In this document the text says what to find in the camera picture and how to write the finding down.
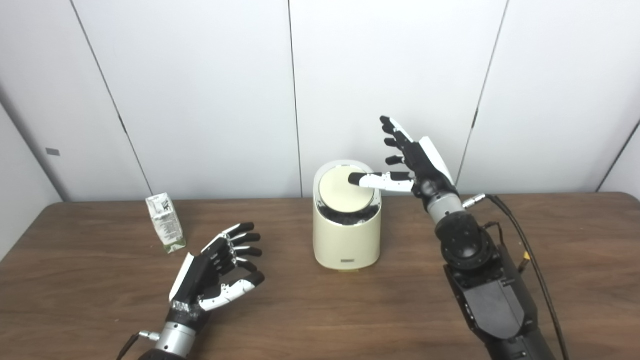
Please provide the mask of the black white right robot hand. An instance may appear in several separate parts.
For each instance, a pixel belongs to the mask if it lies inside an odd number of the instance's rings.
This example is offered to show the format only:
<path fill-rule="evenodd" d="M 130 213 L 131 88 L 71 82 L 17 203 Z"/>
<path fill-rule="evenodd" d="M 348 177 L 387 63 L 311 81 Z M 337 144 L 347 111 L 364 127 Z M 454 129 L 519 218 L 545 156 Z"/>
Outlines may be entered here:
<path fill-rule="evenodd" d="M 428 137 L 414 141 L 402 125 L 388 116 L 380 116 L 382 131 L 390 137 L 384 140 L 401 155 L 387 157 L 389 166 L 406 166 L 408 171 L 370 172 L 349 174 L 349 184 L 392 193 L 411 193 L 425 206 L 444 196 L 459 196 L 450 171 L 435 145 Z"/>

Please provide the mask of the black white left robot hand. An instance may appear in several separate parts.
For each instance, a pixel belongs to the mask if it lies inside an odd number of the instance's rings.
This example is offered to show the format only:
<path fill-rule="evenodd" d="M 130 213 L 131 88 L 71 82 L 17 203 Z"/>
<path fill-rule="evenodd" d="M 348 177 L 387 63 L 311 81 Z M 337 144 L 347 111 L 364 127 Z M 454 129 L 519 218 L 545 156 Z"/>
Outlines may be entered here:
<path fill-rule="evenodd" d="M 188 253 L 169 293 L 166 322 L 199 332 L 210 312 L 237 300 L 265 281 L 265 274 L 247 256 L 262 250 L 247 246 L 258 242 L 253 222 L 236 224 L 220 232 L 198 255 Z"/>

